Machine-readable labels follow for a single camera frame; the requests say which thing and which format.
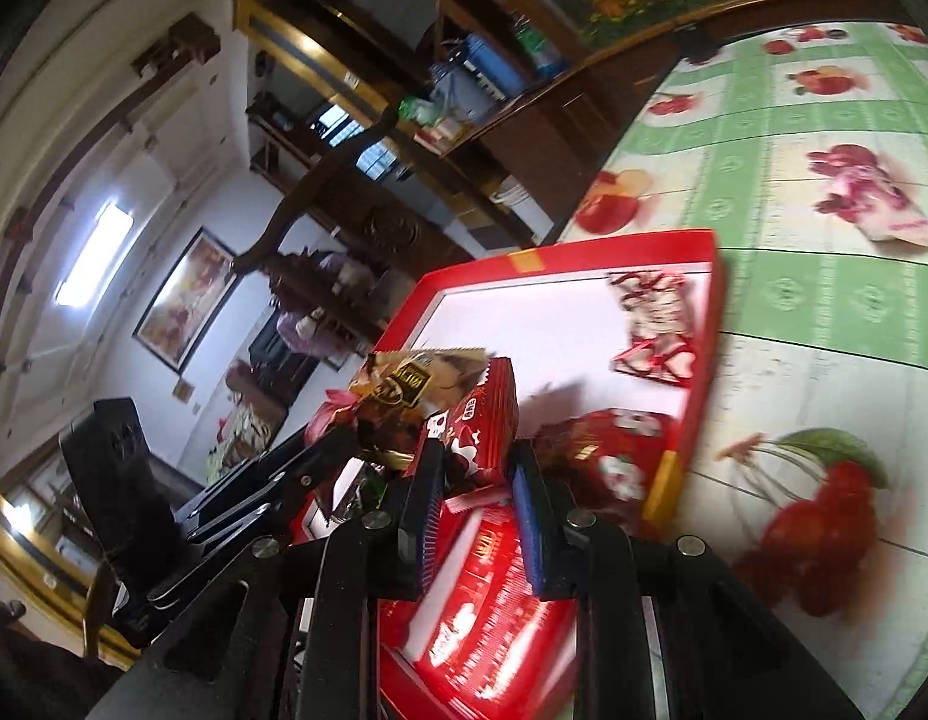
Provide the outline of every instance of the wall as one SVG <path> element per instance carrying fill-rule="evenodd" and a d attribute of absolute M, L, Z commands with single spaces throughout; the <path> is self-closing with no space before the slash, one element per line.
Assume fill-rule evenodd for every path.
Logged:
<path fill-rule="evenodd" d="M 252 326 L 266 310 L 270 300 L 267 279 L 262 274 L 251 274 L 230 293 L 182 372 L 184 379 L 194 386 L 194 394 L 187 404 L 171 394 L 178 380 L 177 373 L 163 365 L 131 334 L 174 261 L 201 226 L 240 253 L 264 232 L 279 202 L 280 193 L 276 189 L 243 169 L 232 172 L 210 191 L 208 198 L 168 236 L 160 255 L 163 266 L 154 269 L 153 277 L 137 293 L 98 374 L 93 396 L 133 397 L 148 444 L 171 466 L 181 464 L 182 452 L 203 406 Z M 282 250 L 300 251 L 302 247 L 328 245 L 327 242 L 327 233 L 317 223 L 302 218 L 291 229 Z M 188 464 L 181 470 L 203 482 L 203 469 Z"/>
<path fill-rule="evenodd" d="M 351 377 L 357 373 L 362 362 L 362 357 L 352 354 L 341 370 L 333 370 L 330 365 L 318 365 L 307 379 L 307 386 L 288 410 L 288 419 L 274 437 L 275 444 L 287 439 L 310 421 L 317 407 L 324 402 L 326 389 L 347 389 Z"/>
<path fill-rule="evenodd" d="M 230 31 L 230 0 L 51 0 L 0 77 L 0 232 L 11 209 L 29 207 L 62 156 L 112 105 L 139 86 L 131 59 L 189 10 L 197 11 L 218 31 L 221 54 L 175 81 L 178 92 L 182 85 L 193 86 L 189 100 L 182 100 L 182 95 L 175 98 L 180 115 L 171 113 L 173 106 L 165 106 L 158 119 L 137 122 L 134 133 L 124 141 L 142 135 L 140 146 L 150 128 L 158 137 L 154 157 L 172 168 L 182 167 L 183 172 L 201 162 L 195 151 L 203 151 L 204 158 L 219 160 L 228 169 L 235 159 L 248 158 L 246 39 Z M 196 131 L 196 124 L 203 124 L 203 133 Z M 86 172 L 89 162 L 105 158 L 113 148 L 111 141 L 123 134 L 122 130 L 112 132 L 64 182 L 35 225 L 34 240 L 26 245 L 11 285 L 19 284 L 22 276 L 33 279 L 41 260 L 54 254 L 44 233 L 52 217 L 58 217 L 54 225 L 62 226 L 58 224 L 59 203 L 70 191 L 68 185 L 76 186 L 78 174 Z M 182 141 L 187 148 L 179 148 Z M 182 189 L 174 191 L 171 202 L 161 205 L 155 215 L 163 215 L 165 208 L 170 213 L 176 201 L 185 201 L 189 173 L 173 173 L 171 185 Z M 78 208 L 71 215 L 68 226 L 73 229 L 64 233 L 64 244 L 71 233 L 72 244 L 81 237 L 82 229 L 74 221 L 81 213 Z M 51 259 L 67 259 L 64 244 L 55 242 L 57 252 Z M 0 269 L 5 256 L 0 247 Z M 51 265 L 48 260 L 40 279 L 59 276 Z M 113 301 L 120 293 L 119 287 L 113 290 Z M 106 305 L 109 299 L 102 299 L 90 319 L 75 313 L 68 317 L 75 322 L 55 322 L 50 314 L 40 317 L 46 304 L 40 284 L 31 295 L 11 290 L 2 306 L 0 329 L 0 359 L 8 367 L 0 377 L 0 474 L 43 437 L 56 432 L 86 401 L 81 371 L 96 356 L 96 341 L 102 332 L 96 323 L 112 312 Z M 35 327 L 43 319 L 47 322 L 36 338 Z M 85 332 L 75 349 L 81 326 Z"/>
<path fill-rule="evenodd" d="M 434 23 L 436 0 L 355 0 L 409 47 Z"/>

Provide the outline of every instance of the chocolate package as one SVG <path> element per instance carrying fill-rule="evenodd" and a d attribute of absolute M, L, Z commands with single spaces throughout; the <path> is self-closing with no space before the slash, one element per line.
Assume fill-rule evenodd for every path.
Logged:
<path fill-rule="evenodd" d="M 671 429 L 662 413 L 603 409 L 544 425 L 533 445 L 542 474 L 567 482 L 578 506 L 633 535 Z"/>
<path fill-rule="evenodd" d="M 427 420 L 421 442 L 438 437 L 448 447 L 448 496 L 486 490 L 507 482 L 507 452 L 518 427 L 514 368 L 506 357 L 491 357 L 474 388 L 452 410 Z M 416 461 L 406 473 L 411 475 Z M 474 505 L 489 503 L 475 498 Z"/>
<path fill-rule="evenodd" d="M 357 430 L 360 458 L 392 471 L 403 471 L 418 446 L 424 420 L 455 406 L 487 365 L 482 349 L 419 349 L 376 352 L 368 356 L 345 391 L 327 391 L 328 400 L 304 430 L 312 445 L 331 426 Z M 331 515 L 333 474 L 315 490 L 325 517 Z"/>

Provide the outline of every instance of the framed painting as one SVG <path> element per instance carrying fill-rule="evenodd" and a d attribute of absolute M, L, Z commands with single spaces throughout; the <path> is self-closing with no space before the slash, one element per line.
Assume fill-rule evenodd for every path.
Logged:
<path fill-rule="evenodd" d="M 235 284 L 234 256 L 201 227 L 137 323 L 134 337 L 171 370 L 184 370 L 224 304 Z"/>

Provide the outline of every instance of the candy wrapper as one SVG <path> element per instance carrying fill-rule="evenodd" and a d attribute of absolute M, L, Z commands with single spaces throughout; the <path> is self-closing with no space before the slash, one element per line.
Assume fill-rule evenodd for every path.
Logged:
<path fill-rule="evenodd" d="M 827 199 L 815 210 L 854 224 L 871 241 L 906 241 L 928 247 L 928 218 L 880 167 L 878 156 L 856 143 L 808 154 L 811 170 L 827 175 Z"/>
<path fill-rule="evenodd" d="M 365 460 L 403 469 L 424 420 L 456 406 L 486 365 L 482 349 L 376 352 L 357 371 L 347 394 L 328 393 L 304 441 L 311 445 L 333 424 L 354 424 Z"/>
<path fill-rule="evenodd" d="M 489 506 L 465 517 L 432 588 L 419 604 L 403 604 L 413 609 L 406 628 L 388 625 L 381 642 L 450 717 L 530 720 L 570 698 L 570 681 L 560 678 L 573 663 L 567 644 L 576 603 L 533 596 L 514 509 Z M 387 695 L 385 680 L 381 689 Z M 413 715 L 413 707 L 396 709 Z"/>
<path fill-rule="evenodd" d="M 633 535 L 670 429 L 662 413 L 604 409 L 544 425 L 533 445 L 542 473 L 567 482 L 578 506 Z"/>
<path fill-rule="evenodd" d="M 474 389 L 453 410 L 427 420 L 425 437 L 438 437 L 451 450 L 448 491 L 473 490 L 503 485 L 505 461 L 518 427 L 518 398 L 514 368 L 506 357 L 491 357 Z M 416 463 L 406 473 L 413 474 Z M 475 497 L 472 506 L 489 503 Z"/>
<path fill-rule="evenodd" d="M 631 271 L 609 274 L 619 304 L 630 317 L 631 348 L 611 369 L 662 384 L 691 386 L 693 314 L 683 274 Z"/>

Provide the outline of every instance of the floral tablecloth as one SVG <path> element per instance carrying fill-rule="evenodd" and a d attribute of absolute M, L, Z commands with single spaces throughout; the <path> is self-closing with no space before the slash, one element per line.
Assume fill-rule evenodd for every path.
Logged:
<path fill-rule="evenodd" d="M 673 227 L 714 228 L 729 271 L 722 361 L 675 533 L 747 569 L 778 512 L 818 494 L 829 467 L 867 467 L 876 538 L 866 519 L 848 529 L 866 546 L 853 586 L 772 576 L 783 600 L 770 603 L 865 717 L 895 717 L 928 674 L 923 34 L 809 25 L 682 61 L 562 241 Z M 802 434 L 810 449 L 781 449 L 813 428 L 827 430 Z M 755 434 L 759 451 L 758 437 L 732 446 Z M 737 460 L 720 458 L 727 447 Z M 808 613 L 836 592 L 837 610 Z"/>

